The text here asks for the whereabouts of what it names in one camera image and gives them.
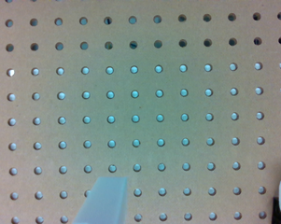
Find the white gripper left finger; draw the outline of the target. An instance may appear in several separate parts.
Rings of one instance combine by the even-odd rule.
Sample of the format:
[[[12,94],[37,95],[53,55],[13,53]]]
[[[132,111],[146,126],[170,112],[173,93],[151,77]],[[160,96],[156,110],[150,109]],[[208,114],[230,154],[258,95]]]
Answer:
[[[127,178],[99,177],[72,224],[125,224]]]

